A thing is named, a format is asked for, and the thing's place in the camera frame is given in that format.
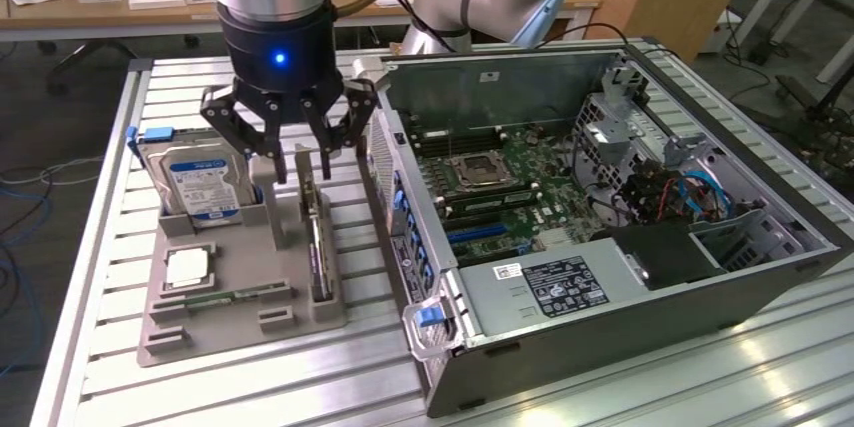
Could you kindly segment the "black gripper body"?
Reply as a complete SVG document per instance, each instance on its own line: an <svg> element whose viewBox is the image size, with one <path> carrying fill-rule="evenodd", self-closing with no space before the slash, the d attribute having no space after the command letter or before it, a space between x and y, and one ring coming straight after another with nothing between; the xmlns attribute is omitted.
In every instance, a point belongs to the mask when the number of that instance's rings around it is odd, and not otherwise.
<svg viewBox="0 0 854 427"><path fill-rule="evenodd" d="M326 0L302 18L244 19L218 6L235 73L234 95L256 115L282 122L306 120L302 102L330 110L343 93L336 68L332 2Z"/></svg>

